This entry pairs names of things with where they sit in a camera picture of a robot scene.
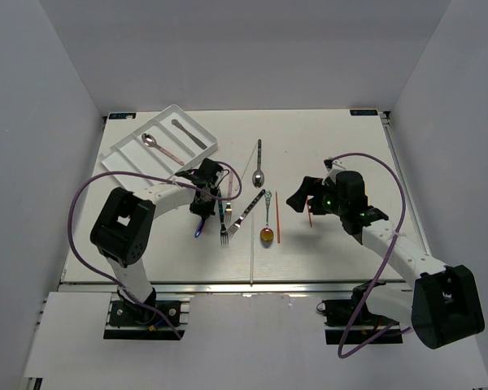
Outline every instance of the white enclosure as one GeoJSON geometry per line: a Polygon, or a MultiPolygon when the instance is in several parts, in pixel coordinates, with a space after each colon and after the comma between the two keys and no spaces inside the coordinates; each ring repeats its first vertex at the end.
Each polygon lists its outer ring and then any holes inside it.
{"type": "Polygon", "coordinates": [[[488,1],[0,0],[0,389],[22,388],[101,115],[173,103],[392,111],[432,253],[476,277],[486,330],[463,346],[488,374],[488,1]]]}

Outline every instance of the metal fork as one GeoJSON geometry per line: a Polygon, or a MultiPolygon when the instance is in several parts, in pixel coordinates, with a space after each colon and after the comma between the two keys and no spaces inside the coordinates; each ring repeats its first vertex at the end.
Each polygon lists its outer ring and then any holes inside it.
{"type": "MultiPolygon", "coordinates": [[[[222,193],[219,189],[218,197],[222,197],[222,193]]],[[[226,225],[224,225],[224,207],[222,206],[222,201],[219,200],[219,218],[220,218],[220,246],[223,248],[229,247],[229,235],[226,225]]]]}
{"type": "MultiPolygon", "coordinates": [[[[229,173],[229,178],[228,178],[228,197],[231,197],[232,196],[232,187],[233,187],[233,171],[230,171],[229,173]]],[[[231,222],[231,202],[230,201],[227,201],[226,202],[226,210],[224,212],[224,221],[226,223],[230,223],[231,222]]]]}
{"type": "Polygon", "coordinates": [[[260,191],[259,195],[257,195],[255,197],[255,199],[253,199],[253,201],[251,201],[250,205],[244,210],[242,215],[240,217],[238,217],[238,219],[235,222],[233,222],[233,224],[229,227],[228,234],[230,237],[232,237],[233,234],[235,234],[237,232],[237,230],[240,229],[242,221],[244,220],[244,218],[250,213],[251,210],[253,210],[253,207],[255,207],[255,205],[259,202],[260,198],[264,195],[265,192],[266,192],[265,189],[260,191]]]}

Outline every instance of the metal spoon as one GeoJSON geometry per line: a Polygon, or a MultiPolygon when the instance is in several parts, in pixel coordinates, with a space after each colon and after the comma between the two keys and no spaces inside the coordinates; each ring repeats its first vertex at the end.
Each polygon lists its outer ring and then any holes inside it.
{"type": "Polygon", "coordinates": [[[271,204],[271,197],[271,191],[266,191],[264,194],[264,199],[266,200],[266,227],[260,231],[260,240],[265,243],[272,242],[275,237],[275,233],[269,227],[269,205],[271,204]]]}
{"type": "Polygon", "coordinates": [[[182,167],[185,165],[182,162],[182,160],[180,160],[179,158],[177,158],[176,156],[174,156],[173,154],[168,152],[163,146],[159,145],[157,143],[157,141],[155,140],[155,138],[151,134],[147,134],[144,132],[143,134],[141,134],[141,139],[142,139],[143,143],[146,146],[148,146],[149,148],[156,148],[159,152],[168,156],[169,158],[171,158],[173,161],[175,161],[176,163],[178,163],[182,167]]]}
{"type": "Polygon", "coordinates": [[[260,163],[262,162],[262,140],[259,140],[257,147],[257,170],[253,172],[253,185],[260,188],[264,185],[264,173],[260,170],[260,163]]]}

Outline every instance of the orange stick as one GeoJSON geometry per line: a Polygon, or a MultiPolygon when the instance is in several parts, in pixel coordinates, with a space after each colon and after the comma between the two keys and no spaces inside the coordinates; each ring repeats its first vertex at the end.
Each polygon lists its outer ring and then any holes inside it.
{"type": "Polygon", "coordinates": [[[275,191],[275,205],[277,206],[277,242],[280,244],[280,215],[278,214],[278,191],[275,191]]]}
{"type": "Polygon", "coordinates": [[[312,219],[311,219],[311,207],[307,204],[309,202],[309,197],[306,199],[306,205],[307,205],[307,216],[309,217],[309,226],[312,227],[312,219]]]}

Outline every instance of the purple cable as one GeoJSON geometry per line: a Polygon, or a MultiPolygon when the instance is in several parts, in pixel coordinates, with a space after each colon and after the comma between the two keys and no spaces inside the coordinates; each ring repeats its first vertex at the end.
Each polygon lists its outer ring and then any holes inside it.
{"type": "Polygon", "coordinates": [[[240,176],[238,175],[238,173],[228,163],[221,162],[221,161],[216,161],[216,163],[219,163],[221,165],[226,166],[227,168],[231,169],[233,171],[233,173],[235,174],[235,177],[237,178],[237,181],[238,181],[238,192],[237,192],[237,195],[235,195],[234,197],[216,197],[214,195],[211,195],[209,191],[207,191],[205,189],[202,189],[202,188],[195,187],[192,184],[181,183],[181,182],[178,182],[178,181],[177,182],[173,182],[171,180],[162,179],[160,177],[155,177],[155,176],[151,176],[151,175],[143,175],[142,173],[125,172],[125,171],[112,171],[112,172],[100,173],[99,175],[93,176],[90,179],[88,179],[86,182],[84,182],[78,188],[78,190],[76,191],[76,193],[74,194],[74,198],[72,199],[71,206],[69,207],[69,211],[68,211],[68,218],[67,218],[67,238],[68,238],[68,244],[71,247],[72,253],[78,259],[78,262],[80,262],[83,266],[85,266],[88,269],[90,269],[92,272],[95,272],[96,274],[101,275],[104,278],[107,278],[111,282],[115,283],[119,288],[121,288],[124,291],[124,293],[126,294],[126,296],[132,302],[134,302],[136,305],[139,305],[143,309],[147,309],[147,310],[150,310],[150,311],[153,311],[154,313],[156,313],[173,330],[173,332],[176,334],[176,336],[177,336],[177,338],[179,340],[181,339],[181,335],[179,334],[179,332],[177,331],[177,329],[172,325],[172,323],[166,317],[166,315],[163,314],[163,312],[161,312],[159,309],[156,309],[155,307],[152,307],[152,306],[149,306],[149,305],[145,305],[143,302],[139,301],[134,295],[132,295],[130,292],[127,291],[126,287],[118,279],[116,279],[113,276],[108,275],[107,273],[105,273],[103,271],[100,271],[98,268],[96,268],[94,266],[91,266],[79,254],[79,252],[78,252],[78,250],[76,248],[76,244],[74,243],[74,237],[72,235],[72,221],[73,221],[73,218],[74,218],[74,210],[76,209],[76,203],[78,202],[78,199],[79,199],[81,193],[93,181],[98,180],[98,179],[101,179],[102,177],[105,177],[105,176],[113,176],[113,175],[136,176],[136,177],[141,177],[143,179],[150,179],[150,180],[160,181],[161,183],[176,184],[176,185],[178,185],[180,187],[185,187],[187,189],[194,189],[196,191],[199,191],[201,193],[204,193],[204,194],[208,195],[209,197],[212,197],[212,198],[214,198],[216,200],[221,200],[221,201],[232,201],[233,199],[237,199],[241,195],[241,193],[242,193],[242,181],[241,181],[240,176]]]}
{"type": "MultiPolygon", "coordinates": [[[[394,171],[387,164],[385,164],[379,158],[376,158],[376,157],[371,156],[370,154],[366,154],[366,153],[353,152],[353,153],[340,154],[339,156],[333,157],[332,160],[338,160],[340,158],[350,157],[350,156],[360,156],[360,157],[370,158],[371,160],[374,160],[375,162],[377,162],[377,163],[381,164],[383,167],[385,167],[385,169],[390,172],[392,177],[394,177],[394,180],[395,180],[396,184],[398,185],[399,194],[401,195],[401,203],[402,203],[401,216],[399,217],[398,225],[396,225],[396,229],[395,229],[396,233],[398,233],[399,230],[401,229],[402,225],[403,225],[403,220],[405,219],[405,211],[407,210],[407,202],[405,201],[405,192],[403,191],[403,186],[399,182],[398,176],[394,173],[394,171]]],[[[345,330],[343,331],[342,338],[340,339],[340,344],[338,345],[338,357],[341,359],[348,358],[351,355],[353,355],[354,353],[358,352],[365,345],[372,343],[375,339],[382,336],[384,333],[389,331],[390,328],[396,324],[395,321],[390,322],[386,327],[381,329],[375,335],[369,337],[363,343],[356,345],[353,349],[351,349],[347,353],[342,353],[343,345],[345,344],[345,341],[347,340],[347,336],[349,336],[349,332],[351,331],[352,325],[353,325],[354,321],[356,320],[356,318],[358,317],[359,312],[361,311],[362,307],[364,307],[365,302],[367,301],[367,298],[370,295],[371,291],[373,290],[374,286],[376,286],[376,282],[380,279],[381,273],[383,272],[387,263],[389,262],[390,255],[392,254],[392,251],[394,250],[397,239],[398,239],[397,235],[394,235],[394,237],[392,237],[392,241],[390,242],[389,248],[387,250],[387,253],[385,254],[385,257],[383,258],[383,261],[381,262],[380,267],[378,268],[376,274],[374,275],[373,280],[371,280],[370,285],[367,287],[365,294],[362,296],[361,300],[359,301],[359,304],[356,306],[355,311],[352,313],[351,318],[349,318],[349,322],[347,323],[345,330]]],[[[400,332],[400,334],[403,334],[409,330],[410,330],[410,327],[402,330],[400,332]]]]}

